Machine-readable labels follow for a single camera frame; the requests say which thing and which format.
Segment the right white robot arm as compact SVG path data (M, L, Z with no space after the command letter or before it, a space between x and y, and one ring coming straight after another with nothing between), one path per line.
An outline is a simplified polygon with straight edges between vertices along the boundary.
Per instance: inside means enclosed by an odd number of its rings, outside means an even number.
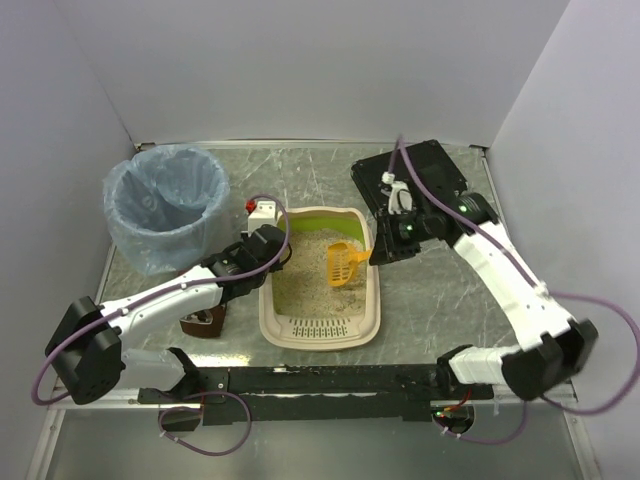
M388 199L374 210L377 222L370 265L415 257L423 242L445 242L478 275L506 315L517 343L511 347L459 346L438 360L441 386L506 385L530 401L578 374L598 331L576 320L524 264L496 212L479 194L448 203Z

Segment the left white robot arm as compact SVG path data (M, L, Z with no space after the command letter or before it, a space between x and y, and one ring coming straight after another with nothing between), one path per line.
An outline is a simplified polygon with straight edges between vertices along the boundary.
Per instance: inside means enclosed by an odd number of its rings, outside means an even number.
M263 225L147 291L101 305L89 297L77 299L45 348L47 364L77 405L114 388L155 389L181 400L201 387L199 370L188 355L177 347L140 350L138 343L159 327L211 312L260 288L291 253L288 234Z

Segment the orange litter scoop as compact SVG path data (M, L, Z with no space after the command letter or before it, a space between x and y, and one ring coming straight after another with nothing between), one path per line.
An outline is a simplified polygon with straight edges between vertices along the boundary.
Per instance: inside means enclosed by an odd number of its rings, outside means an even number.
M372 250L358 250L348 242L336 242L327 248L327 281L332 288L351 283L359 265L367 261Z

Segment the beige green litter box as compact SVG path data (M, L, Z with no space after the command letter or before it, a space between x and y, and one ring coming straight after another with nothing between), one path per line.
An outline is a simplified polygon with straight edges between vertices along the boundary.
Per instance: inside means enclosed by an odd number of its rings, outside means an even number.
M352 282L327 281L327 248L346 241L360 251L373 238L355 208L303 207L288 211L292 258L259 289L259 326L272 344L294 350L329 351L371 341L380 328L380 280L376 267L358 266Z

